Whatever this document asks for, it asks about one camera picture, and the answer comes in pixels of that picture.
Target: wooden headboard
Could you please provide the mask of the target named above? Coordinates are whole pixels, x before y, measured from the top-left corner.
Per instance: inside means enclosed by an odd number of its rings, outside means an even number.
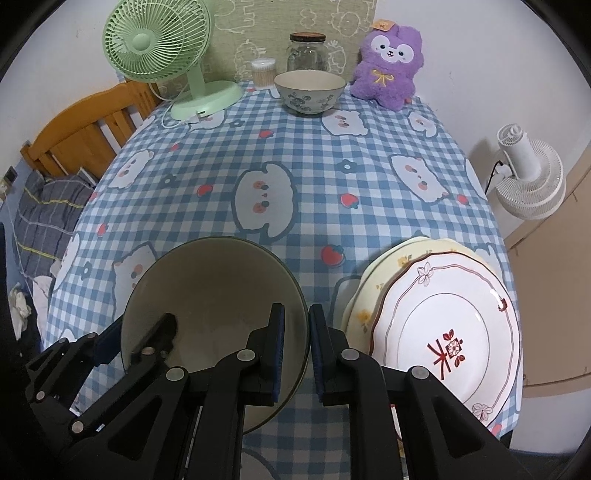
[[[127,109],[136,107],[146,119],[159,103],[147,83],[120,83],[66,108],[32,144],[25,144],[21,154],[31,168],[54,177],[75,174],[84,167],[101,178],[115,158],[115,151],[98,122],[104,121],[123,147],[135,131]]]

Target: green desk fan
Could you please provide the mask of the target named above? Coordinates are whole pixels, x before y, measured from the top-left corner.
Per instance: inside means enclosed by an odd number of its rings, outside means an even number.
[[[242,97],[234,82],[203,80],[199,62],[212,29],[202,0],[122,0],[106,22],[103,48],[111,65],[131,80],[153,83],[186,72],[190,91],[171,108],[171,116],[183,121],[219,112]]]

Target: jar lid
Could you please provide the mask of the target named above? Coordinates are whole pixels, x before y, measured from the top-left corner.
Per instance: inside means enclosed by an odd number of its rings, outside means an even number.
[[[275,59],[255,59],[251,60],[252,69],[256,72],[264,72],[275,68]]]
[[[290,35],[291,41],[324,42],[326,35],[316,32],[298,32]]]

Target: fan base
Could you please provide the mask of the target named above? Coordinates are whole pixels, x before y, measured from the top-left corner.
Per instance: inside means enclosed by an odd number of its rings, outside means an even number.
[[[227,80],[209,82],[205,84],[205,95],[194,98],[187,93],[177,100],[170,115],[175,120],[184,121],[199,114],[199,116],[213,115],[236,103],[242,98],[242,88]]]

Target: glass jar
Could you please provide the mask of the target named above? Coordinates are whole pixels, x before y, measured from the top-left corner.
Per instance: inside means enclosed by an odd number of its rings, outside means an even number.
[[[287,49],[287,71],[327,70],[329,50],[324,45],[326,35],[314,32],[292,33]]]

